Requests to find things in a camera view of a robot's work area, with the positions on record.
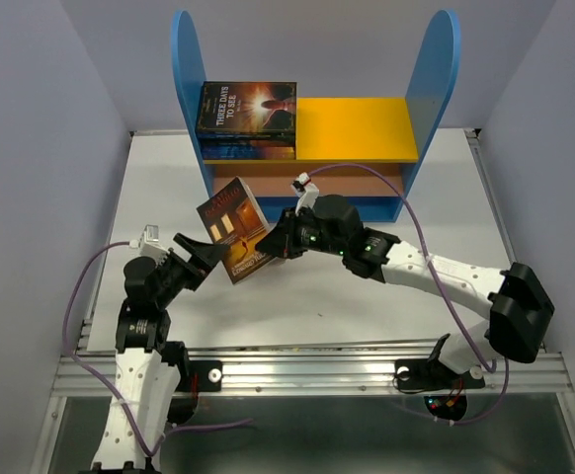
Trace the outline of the brown book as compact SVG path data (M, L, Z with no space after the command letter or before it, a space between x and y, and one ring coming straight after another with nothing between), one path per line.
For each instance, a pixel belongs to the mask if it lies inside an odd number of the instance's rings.
M275 258L256 249L271 226L249 186L235 177L197 207L213 243L228 246L222 258L233 285L242 282Z

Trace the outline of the Jane Eyre book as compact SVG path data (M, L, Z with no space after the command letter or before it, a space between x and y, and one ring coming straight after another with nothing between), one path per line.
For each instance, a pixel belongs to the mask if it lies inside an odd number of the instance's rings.
M203 160L208 161L293 161L295 154L293 152L281 153L244 153L244 154L218 154L206 153Z

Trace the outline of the A Tale of Two Cities book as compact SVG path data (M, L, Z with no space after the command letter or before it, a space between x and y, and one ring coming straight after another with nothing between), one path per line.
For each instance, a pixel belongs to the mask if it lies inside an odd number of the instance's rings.
M278 148L254 148L254 147L209 147L209 148L202 148L202 153L218 153L218 154L226 154L226 153L234 153L234 154L244 154L244 153L287 153L293 152L294 148L286 148L286 147L278 147Z

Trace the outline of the Little Women book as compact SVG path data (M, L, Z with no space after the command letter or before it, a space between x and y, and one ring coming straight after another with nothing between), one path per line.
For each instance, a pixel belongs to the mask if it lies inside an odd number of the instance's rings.
M257 139L232 139L232 140L202 140L201 148L209 147L260 147L260 148L294 148L295 144L281 140L257 140Z

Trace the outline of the Animal Farm book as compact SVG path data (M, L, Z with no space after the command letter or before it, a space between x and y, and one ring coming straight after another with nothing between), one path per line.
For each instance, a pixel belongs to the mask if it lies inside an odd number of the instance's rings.
M282 144L287 144L290 146L295 145L296 137L294 134L272 134L272 133L261 133L261 134L235 134L235 133L225 133L225 134L199 134L198 141L200 143L209 144L226 144L226 143L248 143L252 141L266 142L278 142Z

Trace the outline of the Three Days to See book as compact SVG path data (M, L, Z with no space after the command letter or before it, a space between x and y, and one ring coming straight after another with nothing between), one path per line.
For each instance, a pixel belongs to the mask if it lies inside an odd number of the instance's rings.
M294 135L296 82L206 81L196 132L203 135Z

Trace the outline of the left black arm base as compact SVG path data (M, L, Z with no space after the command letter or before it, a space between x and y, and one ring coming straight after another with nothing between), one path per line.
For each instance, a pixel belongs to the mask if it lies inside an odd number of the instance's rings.
M180 375L170 403L167 421L170 424L182 425L195 414L202 393L221 391L223 363L215 358L190 358L183 342L167 342L162 360L170 366L175 366Z

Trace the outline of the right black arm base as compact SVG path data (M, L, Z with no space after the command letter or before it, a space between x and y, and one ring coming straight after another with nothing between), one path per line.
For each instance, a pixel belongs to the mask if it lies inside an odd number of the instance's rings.
M422 394L429 414L438 421L460 422L467 411L465 389L486 386L483 374L457 374L439 361L450 334L440 337L426 358L399 358L394 362L393 385L401 393Z

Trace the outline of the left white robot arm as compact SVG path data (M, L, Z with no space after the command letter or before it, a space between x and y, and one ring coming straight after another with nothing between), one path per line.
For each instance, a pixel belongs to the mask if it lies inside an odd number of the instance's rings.
M186 346L171 342L167 308L183 290L195 291L227 248L176 234L189 256L164 248L152 226L123 267L125 298L116 329L116 371L104 433L94 455L94 473L156 473L175 389L191 377Z

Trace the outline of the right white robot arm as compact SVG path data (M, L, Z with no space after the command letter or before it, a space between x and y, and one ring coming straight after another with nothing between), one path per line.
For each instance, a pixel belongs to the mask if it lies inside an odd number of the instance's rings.
M335 255L357 277L440 296L449 309L463 306L481 323L440 337L417 373L448 385L474 366L503 357L535 361L554 306L534 270L514 262L483 268L431 255L399 237L365 226L344 197L319 197L282 211L258 251L292 260L307 251Z

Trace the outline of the blue yellow wooden bookshelf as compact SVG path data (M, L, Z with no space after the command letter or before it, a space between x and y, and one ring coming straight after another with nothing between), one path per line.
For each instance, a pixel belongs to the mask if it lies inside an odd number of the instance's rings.
M174 15L170 43L177 97L207 192L240 177L270 220L294 204L289 182L301 172L321 173L323 191L347 196L364 219L395 220L450 102L461 50L458 17L441 10L424 33L403 96L305 97L297 89L293 161L205 162L196 122L210 80L189 13Z

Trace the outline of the aluminium mounting rail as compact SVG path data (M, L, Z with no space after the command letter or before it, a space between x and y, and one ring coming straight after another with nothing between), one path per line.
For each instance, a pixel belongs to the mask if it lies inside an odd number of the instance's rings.
M427 357L435 342L408 340L318 347L199 349L190 350L190 359L222 362L221 390L207 396L402 395L393 390L394 363L403 358ZM111 353L80 355L112 381L116 365ZM509 395L573 392L562 354L542 351L532 364L509 362L509 366ZM69 357L63 357L51 395L105 397L110 392Z

